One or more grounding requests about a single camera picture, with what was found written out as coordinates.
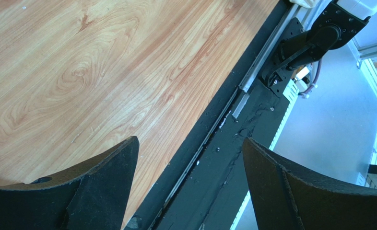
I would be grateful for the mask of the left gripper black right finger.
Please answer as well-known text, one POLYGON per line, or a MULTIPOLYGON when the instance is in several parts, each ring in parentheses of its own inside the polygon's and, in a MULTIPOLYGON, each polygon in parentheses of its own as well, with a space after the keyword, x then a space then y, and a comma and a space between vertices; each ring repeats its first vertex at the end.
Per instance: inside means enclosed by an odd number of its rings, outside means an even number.
POLYGON ((260 230, 377 230, 377 189, 322 175, 251 138, 242 152, 260 230))

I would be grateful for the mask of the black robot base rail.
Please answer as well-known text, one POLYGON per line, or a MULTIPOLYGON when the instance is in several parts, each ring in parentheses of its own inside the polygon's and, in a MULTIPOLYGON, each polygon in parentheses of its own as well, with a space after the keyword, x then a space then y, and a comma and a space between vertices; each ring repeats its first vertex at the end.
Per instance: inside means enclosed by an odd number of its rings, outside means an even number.
POLYGON ((296 10, 287 0, 274 4, 126 229, 231 228, 248 192, 243 141, 252 137, 270 145, 289 105, 251 75, 296 10))

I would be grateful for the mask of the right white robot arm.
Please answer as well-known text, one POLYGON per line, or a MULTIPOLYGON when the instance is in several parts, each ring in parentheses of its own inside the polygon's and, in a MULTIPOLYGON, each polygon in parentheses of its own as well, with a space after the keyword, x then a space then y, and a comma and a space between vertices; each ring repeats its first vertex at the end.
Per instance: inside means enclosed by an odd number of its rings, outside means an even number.
POLYGON ((347 44, 376 13, 377 0, 332 0, 307 31, 293 18, 264 63, 259 79, 280 96, 292 71, 347 44))

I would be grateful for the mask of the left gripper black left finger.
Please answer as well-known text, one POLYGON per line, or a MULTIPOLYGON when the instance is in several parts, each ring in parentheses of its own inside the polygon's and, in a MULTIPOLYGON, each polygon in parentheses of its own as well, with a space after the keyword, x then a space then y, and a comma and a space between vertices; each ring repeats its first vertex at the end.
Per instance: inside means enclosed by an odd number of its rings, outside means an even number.
POLYGON ((0 230, 118 230, 139 155, 131 136, 30 184, 0 186, 0 230))

